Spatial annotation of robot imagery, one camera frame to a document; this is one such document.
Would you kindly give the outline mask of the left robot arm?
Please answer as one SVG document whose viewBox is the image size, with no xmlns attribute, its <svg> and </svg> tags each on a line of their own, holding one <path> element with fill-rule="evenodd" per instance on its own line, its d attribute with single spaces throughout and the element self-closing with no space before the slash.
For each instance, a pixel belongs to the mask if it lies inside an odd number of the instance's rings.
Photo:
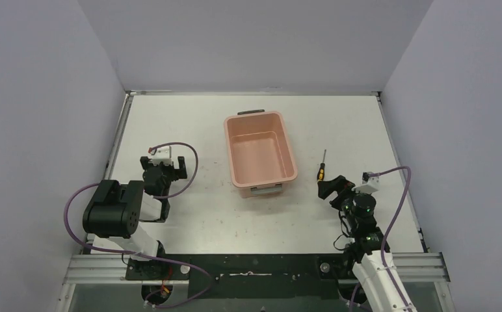
<svg viewBox="0 0 502 312">
<path fill-rule="evenodd" d="M 101 181 L 83 213 L 83 229 L 131 252 L 137 261 L 165 254 L 159 240 L 152 238 L 141 223 L 164 223 L 170 212 L 171 184 L 187 179 L 185 158 L 177 157 L 175 167 L 170 157 L 140 158 L 141 180 L 121 184 L 114 179 Z"/>
</svg>

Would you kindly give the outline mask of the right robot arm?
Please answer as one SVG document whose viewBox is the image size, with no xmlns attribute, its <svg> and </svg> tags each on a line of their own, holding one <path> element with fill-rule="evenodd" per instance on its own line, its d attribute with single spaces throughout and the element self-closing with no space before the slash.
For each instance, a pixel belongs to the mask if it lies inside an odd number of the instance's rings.
<svg viewBox="0 0 502 312">
<path fill-rule="evenodd" d="M 390 247 L 374 216 L 375 198 L 356 190 L 355 184 L 342 175 L 318 181 L 318 197 L 327 199 L 349 226 L 352 242 L 343 252 L 352 276 L 365 294 L 372 311 L 416 311 L 395 266 Z"/>
</svg>

